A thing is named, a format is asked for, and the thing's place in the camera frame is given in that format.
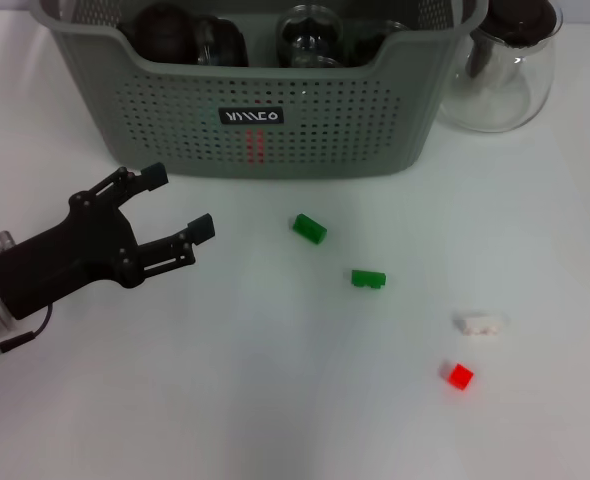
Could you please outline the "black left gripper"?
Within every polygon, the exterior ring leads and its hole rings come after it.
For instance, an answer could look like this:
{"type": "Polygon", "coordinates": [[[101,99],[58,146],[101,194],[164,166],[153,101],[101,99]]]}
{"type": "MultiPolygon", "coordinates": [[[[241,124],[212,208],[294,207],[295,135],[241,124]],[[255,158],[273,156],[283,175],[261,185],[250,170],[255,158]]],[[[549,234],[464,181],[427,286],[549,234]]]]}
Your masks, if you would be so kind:
{"type": "Polygon", "coordinates": [[[82,287],[110,280],[124,288],[196,262],[193,247],[215,237],[210,214],[168,237],[140,245],[119,206],[168,183],[155,163],[139,174],[120,167],[70,199],[67,217],[55,227],[0,253],[0,299],[22,320],[82,287]]]}

